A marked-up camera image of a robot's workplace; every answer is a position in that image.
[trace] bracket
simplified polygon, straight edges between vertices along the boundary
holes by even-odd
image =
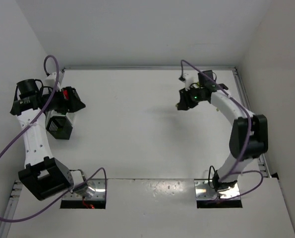
[[[207,179],[195,179],[194,184],[197,208],[242,208],[241,197],[222,202],[212,202],[215,199],[223,200],[239,195],[240,191],[237,183],[234,187],[218,190],[217,192],[209,186]]]

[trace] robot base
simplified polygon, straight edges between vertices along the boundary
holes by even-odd
[[[94,196],[92,198],[85,198],[82,201],[82,196],[76,193],[67,193],[62,197],[60,208],[62,209],[88,209],[84,205],[93,205],[95,209],[106,208],[106,185],[104,179],[91,179],[88,184],[93,188]]]
[[[228,190],[216,192],[208,184],[207,179],[194,180],[197,208],[242,208],[241,198],[236,197],[218,202],[218,199],[232,198],[240,194],[237,183]]]

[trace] white table surface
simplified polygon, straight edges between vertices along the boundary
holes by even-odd
[[[215,72],[238,99],[232,71]],[[183,87],[178,76],[179,70],[67,71],[64,85],[75,87],[87,107],[78,112],[69,141],[49,136],[51,149],[70,169],[107,169],[107,207],[59,209],[58,202],[30,221],[12,224],[8,238],[295,237],[273,178],[244,196],[243,208],[196,208],[192,179],[207,177],[210,165],[218,168],[226,159],[231,125],[206,102],[177,112]],[[247,169],[257,168],[254,161]],[[241,192],[258,182],[258,174],[238,181]],[[38,201],[24,188],[14,218],[51,200]]]
[[[195,76],[195,71],[187,71]],[[239,100],[231,70],[215,70]],[[49,136],[53,155],[70,169],[105,167],[114,179],[193,179],[228,157],[232,126],[208,102],[177,111],[180,70],[68,70],[86,108],[69,141]],[[257,169],[255,161],[251,169]]]
[[[241,191],[259,177],[243,177]],[[23,189],[14,218],[45,207]],[[11,225],[8,238],[294,238],[275,178],[242,198],[243,208],[197,209],[193,180],[110,179],[105,210],[59,209]]]

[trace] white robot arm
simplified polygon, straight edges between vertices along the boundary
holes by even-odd
[[[211,70],[204,71],[208,77],[213,79]],[[229,141],[230,154],[224,164],[215,172],[212,183],[214,189],[224,190],[236,184],[238,174],[261,154],[268,150],[267,119],[264,115],[255,115],[253,112],[246,110],[251,118],[251,132],[249,143],[245,149],[244,155],[240,161],[236,161],[242,147],[244,146],[245,137],[248,130],[247,114],[239,108],[230,99],[230,91],[224,84],[219,86],[227,92],[227,96],[221,89],[208,80],[203,74],[198,74],[199,82],[194,83],[192,77],[184,76],[179,79],[185,83],[185,87],[179,91],[180,102],[176,105],[178,110],[187,111],[198,105],[199,102],[208,101],[215,106],[233,125]]]
[[[86,180],[83,171],[69,170],[53,157],[50,150],[46,130],[56,139],[69,139],[72,131],[69,115],[85,107],[74,88],[51,85],[55,77],[56,73],[51,74],[45,80],[47,85],[42,85],[41,88],[37,87],[35,79],[17,83],[10,113],[17,117],[22,129],[31,123],[49,98],[50,93],[44,94],[44,88],[55,88],[56,90],[46,109],[48,118],[45,114],[41,114],[23,134],[26,158],[24,169],[18,172],[18,176],[39,200],[44,200],[67,189],[83,197],[91,198],[94,190],[87,183],[76,187]],[[17,98],[17,90],[20,91],[20,99]]]

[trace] purple cable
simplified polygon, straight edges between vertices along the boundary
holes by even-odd
[[[180,65],[181,65],[181,75],[183,75],[183,67],[182,67],[182,63],[186,63],[187,65],[189,65],[190,67],[192,67],[193,69],[195,69],[196,71],[198,71],[201,75],[203,75],[204,77],[206,77],[207,79],[209,79],[211,82],[213,82],[215,84],[215,86],[217,86],[222,92],[224,92],[224,94],[226,94],[227,96],[229,96],[229,94],[219,85],[217,84],[213,79],[211,79],[209,76],[207,76],[205,73],[203,73],[202,71],[200,71],[197,67],[193,66],[191,63],[185,61],[184,59],[182,59],[180,61]],[[248,174],[248,173],[259,173],[261,175],[261,180],[259,182],[259,184],[257,186],[255,186],[254,188],[250,189],[249,191],[247,192],[244,192],[240,195],[237,195],[235,197],[232,197],[232,198],[226,198],[226,199],[218,199],[218,197],[210,202],[219,202],[219,201],[226,201],[226,200],[231,200],[231,199],[234,199],[234,198],[237,198],[237,197],[240,197],[242,195],[246,195],[254,190],[256,190],[263,182],[264,180],[264,177],[263,177],[263,174],[260,172],[260,171],[257,171],[257,170],[249,170],[249,171],[244,171],[242,173],[239,173],[239,172],[235,172],[233,173],[233,170],[235,169],[235,167],[238,165],[238,163],[240,162],[240,160],[242,159],[243,157],[243,154],[247,148],[247,145],[248,145],[248,140],[250,138],[250,132],[251,132],[251,117],[250,115],[248,114],[247,110],[245,109],[245,107],[243,107],[240,103],[237,102],[237,100],[235,100],[233,97],[230,97],[230,99],[241,109],[244,111],[244,113],[246,114],[247,116],[247,120],[248,120],[248,128],[247,128],[247,133],[246,133],[246,137],[245,137],[245,140],[244,140],[244,145],[241,149],[241,152],[239,154],[239,156],[237,157],[236,159],[236,162],[235,164],[232,166],[232,168],[230,169],[230,171],[225,175],[223,176],[222,178],[219,179],[219,181],[223,181],[225,180],[228,176],[230,175],[233,175],[233,174],[237,174],[237,175],[240,175],[240,174]]]
[[[56,87],[57,87],[57,84],[59,82],[59,64],[58,64],[58,61],[56,59],[55,56],[52,56],[52,55],[48,55],[45,60],[44,60],[44,70],[47,73],[46,71],[46,61],[49,59],[49,58],[52,58],[55,62],[55,65],[56,65],[56,81],[55,81],[55,87],[54,89],[52,90],[48,100],[46,101],[45,105],[43,106],[43,108],[41,109],[41,111],[35,116],[35,118],[31,121],[30,124],[28,124],[17,136],[14,137],[14,139],[11,140],[11,142],[6,145],[6,147],[0,152],[0,159],[1,157],[5,154],[5,152],[15,143],[15,141],[17,141],[30,127],[31,127],[31,124],[35,123],[36,120],[38,119],[38,117],[45,111],[45,109],[47,108],[47,106],[49,105],[50,101],[52,100],[55,92],[56,92]],[[103,170],[104,172],[104,176],[105,176],[105,182],[106,182],[106,188],[107,188],[107,174],[106,174],[106,171],[104,168],[99,168],[93,175],[91,175],[86,181],[84,181],[83,183],[79,184],[78,186],[81,186],[82,184],[86,183],[88,180],[90,180],[93,176],[95,176],[100,170]],[[0,221],[2,222],[10,222],[10,223],[15,223],[15,222],[23,222],[23,221],[27,221],[29,219],[32,219],[34,217],[37,217],[38,215],[40,215],[41,213],[43,213],[44,211],[46,211],[48,208],[50,208],[52,205],[54,205],[59,199],[61,199],[63,196],[65,196],[69,191],[66,191],[64,192],[62,195],[60,195],[58,198],[56,198],[54,201],[52,201],[48,206],[46,206],[44,209],[40,210],[39,212],[37,212],[36,214],[34,215],[31,215],[29,217],[25,217],[25,218],[21,218],[21,219],[16,219],[16,220],[11,220],[11,219],[5,219],[3,217],[0,217]]]
[[[229,198],[222,198],[222,199],[219,199],[218,196],[214,199],[214,200],[211,200],[211,201],[208,201],[208,203],[216,203],[216,202],[223,202],[223,201],[228,201],[228,200],[232,200],[232,199],[235,199],[237,197],[241,197],[241,196],[244,196],[244,195],[247,195],[248,193],[256,190],[263,182],[264,180],[264,177],[263,177],[263,174],[260,172],[260,171],[257,171],[257,170],[248,170],[248,171],[244,171],[242,174],[249,174],[249,173],[259,173],[261,175],[261,180],[260,182],[258,183],[257,186],[255,186],[254,188],[250,189],[249,191],[246,191],[242,194],[239,194],[237,196],[234,196],[234,197],[229,197]],[[233,173],[234,175],[240,175],[241,173],[239,172],[236,172],[236,173]]]
[[[224,90],[219,84],[217,84],[213,79],[211,79],[209,76],[207,76],[205,73],[203,73],[201,70],[199,70],[197,67],[195,67],[195,66],[193,66],[191,63],[189,63],[189,62],[187,62],[187,61],[185,61],[184,59],[182,59],[181,61],[180,61],[180,65],[181,65],[181,68],[182,68],[182,63],[186,63],[187,65],[189,65],[190,67],[192,67],[194,70],[196,70],[196,71],[198,71],[202,76],[204,76],[204,77],[206,77],[207,79],[209,79],[211,82],[213,82],[214,84],[215,84],[215,86],[216,87],[218,87],[225,95],[227,95],[227,96],[229,96],[229,93],[227,93],[227,91],[226,90]],[[240,103],[238,103],[237,102],[237,100],[235,100],[233,97],[230,97],[230,100],[232,101],[232,102],[234,102],[241,110],[243,110],[244,111],[244,113],[246,114],[246,116],[247,116],[247,120],[248,120],[248,127],[247,127],[247,133],[246,133],[246,137],[245,137],[245,140],[244,140],[244,145],[243,145],[243,147],[242,147],[242,149],[241,149],[241,151],[240,151],[240,154],[239,154],[239,156],[237,157],[237,159],[236,159],[236,162],[235,162],[235,164],[232,166],[232,168],[230,169],[230,171],[226,174],[226,175],[224,175],[222,178],[220,178],[219,179],[219,182],[222,182],[223,180],[225,180],[227,177],[229,177],[232,173],[233,173],[233,171],[234,171],[234,169],[236,168],[236,166],[239,164],[239,162],[241,161],[241,159],[242,159],[242,157],[243,157],[243,155],[244,155],[244,153],[245,153],[245,150],[246,150],[246,148],[247,148],[247,145],[248,145],[248,141],[249,141],[249,139],[250,139],[250,133],[251,133],[251,127],[252,127],[252,125],[251,125],[251,117],[250,117],[250,115],[249,115],[249,113],[247,112],[247,110],[245,109],[245,107],[243,107]]]
[[[47,69],[46,69],[46,62],[47,62],[48,58],[50,58],[50,57],[52,57],[52,56],[51,56],[51,55],[48,55],[48,56],[46,56],[46,58],[44,59],[44,71],[45,71],[45,74],[46,74],[47,76],[49,76],[50,73],[48,73],[48,71],[47,71]]]

